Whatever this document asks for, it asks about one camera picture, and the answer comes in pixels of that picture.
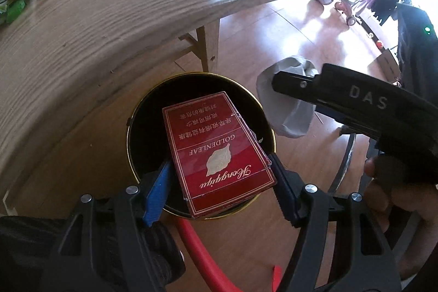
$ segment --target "human hand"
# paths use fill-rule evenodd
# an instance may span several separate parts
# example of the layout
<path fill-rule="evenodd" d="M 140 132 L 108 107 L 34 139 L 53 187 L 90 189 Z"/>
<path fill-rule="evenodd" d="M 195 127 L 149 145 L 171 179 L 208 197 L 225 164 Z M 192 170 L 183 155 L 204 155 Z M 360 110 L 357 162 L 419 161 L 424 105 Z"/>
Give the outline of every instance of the human hand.
<path fill-rule="evenodd" d="M 403 177 L 406 166 L 399 160 L 380 155 L 365 162 L 364 172 L 374 180 L 366 187 L 364 200 L 384 232 L 393 205 L 406 211 L 416 210 L 422 218 L 398 268 L 402 280 L 416 274 L 438 242 L 438 190 L 432 184 L 395 185 L 390 192 L 383 189 L 383 176 Z"/>

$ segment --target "silver bolt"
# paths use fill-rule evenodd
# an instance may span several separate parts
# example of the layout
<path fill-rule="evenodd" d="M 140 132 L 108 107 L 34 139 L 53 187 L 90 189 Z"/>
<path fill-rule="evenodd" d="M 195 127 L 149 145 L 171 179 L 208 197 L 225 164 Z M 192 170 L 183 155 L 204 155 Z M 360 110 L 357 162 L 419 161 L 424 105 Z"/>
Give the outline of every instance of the silver bolt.
<path fill-rule="evenodd" d="M 315 185 L 306 185 L 305 189 L 308 191 L 308 193 L 315 193 L 318 191 L 318 188 Z"/>
<path fill-rule="evenodd" d="M 91 197 L 90 194 L 84 194 L 81 198 L 80 201 L 82 203 L 88 203 L 89 201 L 91 201 L 93 199 L 93 197 Z"/>
<path fill-rule="evenodd" d="M 351 199 L 355 200 L 356 202 L 360 202 L 362 200 L 362 196 L 359 193 L 354 192 L 351 194 Z"/>
<path fill-rule="evenodd" d="M 139 191 L 139 188 L 137 186 L 129 186 L 126 188 L 127 194 L 136 194 Z"/>

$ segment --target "wooden tabletop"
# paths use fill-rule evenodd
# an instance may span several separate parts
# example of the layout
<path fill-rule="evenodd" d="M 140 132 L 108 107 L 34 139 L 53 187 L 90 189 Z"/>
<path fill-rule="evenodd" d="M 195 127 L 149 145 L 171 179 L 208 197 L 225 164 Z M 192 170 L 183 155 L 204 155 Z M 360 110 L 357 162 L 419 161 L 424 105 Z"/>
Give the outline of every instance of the wooden tabletop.
<path fill-rule="evenodd" d="M 270 1 L 32 0 L 0 30 L 0 196 L 94 108 L 166 60 L 141 57 L 146 50 Z"/>

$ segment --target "red cigarette box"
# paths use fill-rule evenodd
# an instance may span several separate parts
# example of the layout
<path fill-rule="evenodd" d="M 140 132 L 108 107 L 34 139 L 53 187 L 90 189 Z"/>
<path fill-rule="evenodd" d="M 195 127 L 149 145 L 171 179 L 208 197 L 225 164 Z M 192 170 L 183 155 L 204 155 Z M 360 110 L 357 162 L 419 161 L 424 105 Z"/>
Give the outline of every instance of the red cigarette box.
<path fill-rule="evenodd" d="M 271 162 L 225 92 L 163 108 L 172 157 L 194 218 L 272 187 Z"/>

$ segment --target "black trash can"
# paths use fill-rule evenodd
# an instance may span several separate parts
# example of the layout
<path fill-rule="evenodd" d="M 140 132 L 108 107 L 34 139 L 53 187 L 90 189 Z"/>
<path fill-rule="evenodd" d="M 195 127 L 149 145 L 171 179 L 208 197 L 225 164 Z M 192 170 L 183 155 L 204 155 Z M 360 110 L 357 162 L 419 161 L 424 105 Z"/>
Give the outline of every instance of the black trash can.
<path fill-rule="evenodd" d="M 186 100 L 225 91 L 248 126 L 257 135 L 266 154 L 275 152 L 274 132 L 264 116 L 258 100 L 242 85 L 213 73 L 183 73 L 161 82 L 142 99 L 128 120 L 126 144 L 128 158 L 135 178 L 157 170 L 170 156 L 162 109 Z M 257 196 L 231 207 L 213 217 L 236 213 L 248 206 Z M 191 218 L 178 179 L 174 180 L 164 207 L 169 213 Z"/>

